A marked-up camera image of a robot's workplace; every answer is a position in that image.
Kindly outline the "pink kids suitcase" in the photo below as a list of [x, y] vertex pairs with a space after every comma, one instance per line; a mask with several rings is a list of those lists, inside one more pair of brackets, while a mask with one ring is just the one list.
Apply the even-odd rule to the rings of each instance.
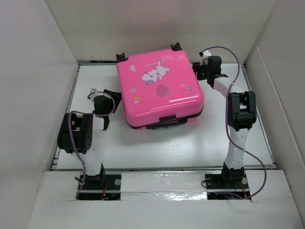
[[185, 124], [204, 108], [204, 94], [180, 44], [116, 55], [126, 123], [134, 129]]

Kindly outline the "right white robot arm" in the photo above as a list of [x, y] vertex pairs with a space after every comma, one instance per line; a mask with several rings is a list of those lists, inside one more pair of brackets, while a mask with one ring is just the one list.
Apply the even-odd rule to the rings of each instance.
[[256, 122], [256, 97], [253, 91], [234, 86], [226, 74], [222, 74], [219, 56], [200, 53], [200, 62], [193, 63], [199, 81], [207, 83], [226, 99], [225, 126], [229, 138], [228, 153], [220, 174], [205, 176], [208, 189], [231, 188], [244, 178], [244, 149], [250, 129]]

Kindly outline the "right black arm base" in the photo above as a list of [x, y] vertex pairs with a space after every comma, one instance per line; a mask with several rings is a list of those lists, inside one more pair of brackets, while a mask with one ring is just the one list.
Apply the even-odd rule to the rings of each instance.
[[238, 181], [227, 183], [222, 178], [221, 174], [205, 174], [201, 186], [207, 190], [208, 200], [239, 199], [250, 196], [246, 174]]

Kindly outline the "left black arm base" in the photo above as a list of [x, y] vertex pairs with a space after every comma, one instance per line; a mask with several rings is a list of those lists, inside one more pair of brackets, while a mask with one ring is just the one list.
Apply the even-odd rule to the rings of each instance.
[[86, 178], [81, 188], [82, 175], [75, 178], [78, 182], [77, 200], [120, 200], [122, 176], [120, 174], [106, 174], [105, 180], [90, 180]]

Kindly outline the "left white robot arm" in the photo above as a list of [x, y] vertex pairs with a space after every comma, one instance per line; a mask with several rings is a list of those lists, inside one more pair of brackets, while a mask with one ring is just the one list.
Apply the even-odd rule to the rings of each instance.
[[93, 103], [91, 113], [71, 111], [64, 115], [57, 137], [57, 146], [67, 154], [76, 156], [82, 166], [83, 175], [77, 178], [82, 185], [101, 189], [106, 185], [106, 174], [101, 162], [91, 150], [93, 132], [106, 131], [110, 115], [115, 113], [121, 102], [119, 92], [97, 91], [92, 88], [87, 99]]

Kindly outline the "aluminium rail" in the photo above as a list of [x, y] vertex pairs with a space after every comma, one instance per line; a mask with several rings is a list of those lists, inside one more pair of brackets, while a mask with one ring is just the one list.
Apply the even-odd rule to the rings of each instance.
[[[206, 81], [199, 84], [205, 96], [202, 114], [195, 121], [177, 127], [132, 129], [125, 121], [121, 102], [110, 116], [109, 128], [93, 133], [91, 150], [107, 172], [220, 170], [229, 144], [225, 99]], [[116, 66], [81, 65], [69, 110], [92, 112], [93, 103], [87, 99], [92, 88], [119, 92]], [[267, 169], [277, 169], [259, 115], [246, 139], [246, 150], [257, 156]], [[52, 169], [81, 171], [82, 166], [77, 157], [58, 149]]]

